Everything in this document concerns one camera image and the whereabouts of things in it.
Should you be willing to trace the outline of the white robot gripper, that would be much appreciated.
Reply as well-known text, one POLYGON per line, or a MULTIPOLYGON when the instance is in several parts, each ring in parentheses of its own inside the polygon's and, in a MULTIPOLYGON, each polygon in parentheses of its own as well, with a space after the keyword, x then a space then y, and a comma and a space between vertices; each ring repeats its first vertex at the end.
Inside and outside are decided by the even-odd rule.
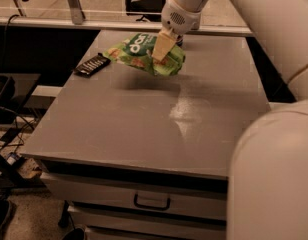
POLYGON ((162 30, 152 52, 155 60, 164 59, 176 44, 177 36, 199 29, 201 10, 199 0, 166 0, 161 13, 162 30))

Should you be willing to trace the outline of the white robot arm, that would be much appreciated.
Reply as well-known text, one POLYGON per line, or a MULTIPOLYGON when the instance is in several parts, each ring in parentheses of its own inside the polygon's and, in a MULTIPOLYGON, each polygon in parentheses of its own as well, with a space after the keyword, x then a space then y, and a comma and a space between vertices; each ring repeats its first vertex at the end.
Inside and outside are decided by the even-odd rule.
MULTIPOLYGON (((162 59, 197 28, 208 0, 167 0, 154 48, 162 59)), ((308 240, 308 0, 230 0, 295 97, 260 116, 228 163, 227 240, 308 240)))

